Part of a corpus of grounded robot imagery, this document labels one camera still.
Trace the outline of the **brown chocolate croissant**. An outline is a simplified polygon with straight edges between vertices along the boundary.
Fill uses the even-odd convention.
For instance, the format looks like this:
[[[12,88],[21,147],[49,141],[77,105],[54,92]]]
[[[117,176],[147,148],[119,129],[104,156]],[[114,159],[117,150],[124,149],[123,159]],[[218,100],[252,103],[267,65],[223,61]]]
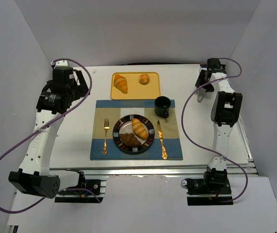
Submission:
[[[136,138],[136,136],[133,133],[122,133],[119,134],[119,136],[122,143],[124,143],[126,146],[133,148],[141,146],[140,141]]]

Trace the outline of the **small striped croissant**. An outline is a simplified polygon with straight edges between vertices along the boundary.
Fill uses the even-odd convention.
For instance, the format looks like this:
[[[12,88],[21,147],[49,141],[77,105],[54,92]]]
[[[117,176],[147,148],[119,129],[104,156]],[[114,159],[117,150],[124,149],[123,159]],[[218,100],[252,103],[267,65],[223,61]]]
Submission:
[[[148,138],[148,133],[145,130],[143,124],[136,118],[132,119],[132,130],[133,133],[140,139],[146,140]]]

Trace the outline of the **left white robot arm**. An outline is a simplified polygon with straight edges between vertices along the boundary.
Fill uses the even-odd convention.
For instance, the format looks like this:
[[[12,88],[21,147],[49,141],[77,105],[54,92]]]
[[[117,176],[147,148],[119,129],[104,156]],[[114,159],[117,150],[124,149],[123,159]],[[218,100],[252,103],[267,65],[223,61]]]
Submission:
[[[68,188],[84,188],[83,172],[76,169],[50,170],[52,149],[63,122],[61,116],[72,102],[88,91],[83,74],[71,67],[56,67],[52,80],[42,89],[36,105],[34,132],[26,155],[17,172],[10,172],[9,182],[21,193],[53,199]]]

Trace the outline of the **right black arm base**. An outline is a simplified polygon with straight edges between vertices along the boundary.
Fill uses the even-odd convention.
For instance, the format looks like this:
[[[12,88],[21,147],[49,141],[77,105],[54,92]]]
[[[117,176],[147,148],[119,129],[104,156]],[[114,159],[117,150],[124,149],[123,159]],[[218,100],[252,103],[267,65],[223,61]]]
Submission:
[[[227,171],[206,171],[202,179],[185,178],[181,186],[187,189],[188,206],[232,205],[232,193]]]

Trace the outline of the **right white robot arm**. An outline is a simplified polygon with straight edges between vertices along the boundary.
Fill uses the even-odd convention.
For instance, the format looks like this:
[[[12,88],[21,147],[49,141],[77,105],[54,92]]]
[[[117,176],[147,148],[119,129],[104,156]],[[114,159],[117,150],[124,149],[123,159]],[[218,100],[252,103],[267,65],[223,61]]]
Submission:
[[[214,92],[211,79],[218,79],[218,91],[211,110],[211,121],[214,128],[212,150],[217,154],[210,160],[204,174],[206,183],[223,184],[227,181],[226,154],[228,142],[233,126],[237,123],[242,94],[235,92],[226,78],[225,68],[218,58],[209,58],[207,64],[200,68],[195,87],[197,101],[201,102],[207,93]]]

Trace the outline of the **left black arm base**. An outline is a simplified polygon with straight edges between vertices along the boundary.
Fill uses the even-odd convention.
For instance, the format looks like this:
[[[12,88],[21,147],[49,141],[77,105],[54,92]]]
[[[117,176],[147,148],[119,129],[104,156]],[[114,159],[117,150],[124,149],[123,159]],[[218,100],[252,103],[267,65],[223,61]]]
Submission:
[[[54,202],[56,203],[101,203],[104,199],[106,180],[86,180],[82,190],[60,191]]]

